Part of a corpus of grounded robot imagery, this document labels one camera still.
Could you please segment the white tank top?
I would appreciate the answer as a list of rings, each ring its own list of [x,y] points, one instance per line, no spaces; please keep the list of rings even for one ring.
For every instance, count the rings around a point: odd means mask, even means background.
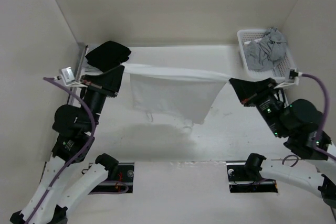
[[[218,94],[230,76],[200,69],[159,67],[125,63],[130,77],[132,107],[152,119],[166,114],[190,122],[204,123]]]

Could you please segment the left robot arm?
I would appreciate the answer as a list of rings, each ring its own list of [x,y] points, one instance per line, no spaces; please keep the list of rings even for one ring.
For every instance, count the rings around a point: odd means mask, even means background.
[[[68,92],[81,106],[65,104],[57,109],[52,128],[58,137],[51,158],[32,199],[25,208],[12,214],[11,223],[67,223],[69,215],[95,187],[105,180],[116,179],[119,162],[108,154],[101,154],[76,183],[66,187],[95,140],[106,98],[118,95],[123,73],[124,66],[119,65],[100,75],[82,76],[81,95],[57,83],[55,78],[45,78]]]

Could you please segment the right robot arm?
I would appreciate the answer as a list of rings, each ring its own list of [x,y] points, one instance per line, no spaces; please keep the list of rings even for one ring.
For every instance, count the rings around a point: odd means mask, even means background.
[[[286,104],[283,87],[272,78],[257,82],[231,78],[229,83],[243,106],[255,107],[272,134],[286,139],[285,148],[317,168],[313,173],[303,172],[251,153],[243,168],[244,175],[254,183],[271,179],[293,185],[334,208],[335,145],[328,134],[319,131],[323,114],[305,99]]]

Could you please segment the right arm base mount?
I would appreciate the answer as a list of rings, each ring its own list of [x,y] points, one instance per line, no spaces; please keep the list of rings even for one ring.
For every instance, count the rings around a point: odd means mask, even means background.
[[[273,179],[255,181],[244,170],[245,162],[227,162],[227,176],[231,193],[278,193],[277,183]]]

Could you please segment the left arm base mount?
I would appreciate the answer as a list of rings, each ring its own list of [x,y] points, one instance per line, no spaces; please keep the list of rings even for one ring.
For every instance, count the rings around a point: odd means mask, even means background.
[[[120,163],[116,172],[109,174],[108,178],[96,186],[91,194],[120,193],[128,190],[126,194],[133,193],[135,163]],[[113,181],[119,181],[125,185],[120,185]]]

